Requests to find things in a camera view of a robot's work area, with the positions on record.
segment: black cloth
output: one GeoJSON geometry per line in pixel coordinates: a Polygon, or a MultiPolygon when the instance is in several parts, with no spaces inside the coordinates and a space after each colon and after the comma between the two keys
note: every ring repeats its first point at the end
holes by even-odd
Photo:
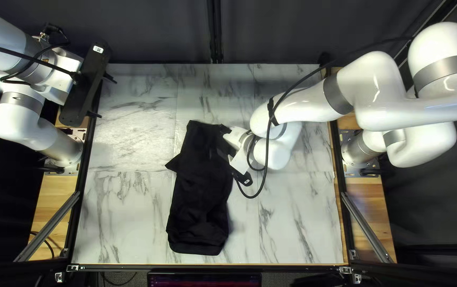
{"type": "Polygon", "coordinates": [[[166,231],[179,253],[218,255],[229,235],[230,165],[219,154],[221,125],[189,121],[181,153],[165,166],[177,173],[166,231]]]}

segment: black curtain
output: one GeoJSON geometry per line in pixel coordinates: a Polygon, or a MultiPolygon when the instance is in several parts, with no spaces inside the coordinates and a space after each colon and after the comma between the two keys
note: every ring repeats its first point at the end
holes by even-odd
{"type": "MultiPolygon", "coordinates": [[[[411,36],[440,3],[221,0],[223,56],[227,63],[317,63],[322,52],[337,58],[383,39],[411,36]]],[[[395,56],[404,44],[376,49],[395,56]]]]}
{"type": "MultiPolygon", "coordinates": [[[[49,101],[41,116],[54,122],[57,105],[49,101]]],[[[0,262],[11,262],[28,243],[39,196],[43,155],[0,139],[0,262]]]]}
{"type": "Polygon", "coordinates": [[[0,17],[29,35],[38,35],[44,23],[53,23],[71,40],[68,49],[83,57],[93,42],[104,40],[113,50],[112,62],[208,63],[206,4],[206,0],[0,0],[0,17]]]}
{"type": "Polygon", "coordinates": [[[383,164],[394,170],[383,184],[399,262],[457,267],[457,142],[421,166],[383,164]]]}

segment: white robotic arm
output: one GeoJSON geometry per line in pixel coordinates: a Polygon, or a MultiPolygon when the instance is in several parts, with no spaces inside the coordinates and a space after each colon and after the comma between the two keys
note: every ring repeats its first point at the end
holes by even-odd
{"type": "MultiPolygon", "coordinates": [[[[0,18],[0,48],[33,57],[48,47],[47,36],[31,37],[0,18]]],[[[48,50],[40,60],[69,71],[78,71],[82,59],[63,49],[48,50]]],[[[38,63],[0,52],[0,77],[23,70],[18,78],[29,85],[0,82],[0,138],[14,141],[52,158],[57,166],[69,166],[81,157],[81,145],[40,118],[46,99],[63,105],[73,86],[67,74],[38,63]]]]}
{"type": "MultiPolygon", "coordinates": [[[[346,147],[347,162],[365,162],[386,151],[393,165],[409,167],[450,149],[456,139],[457,23],[424,29],[411,44],[408,62],[418,98],[407,96],[397,65],[383,52],[367,53],[315,86],[293,90],[275,110],[279,125],[271,124],[268,167],[287,164],[299,135],[297,122],[333,121],[353,109],[364,131],[346,147]]],[[[260,164],[265,162],[268,121],[264,103],[250,120],[251,132],[264,138],[253,150],[260,164]]],[[[225,139],[237,146],[230,134],[225,139]]],[[[247,152],[246,142],[239,143],[247,152]]]]}

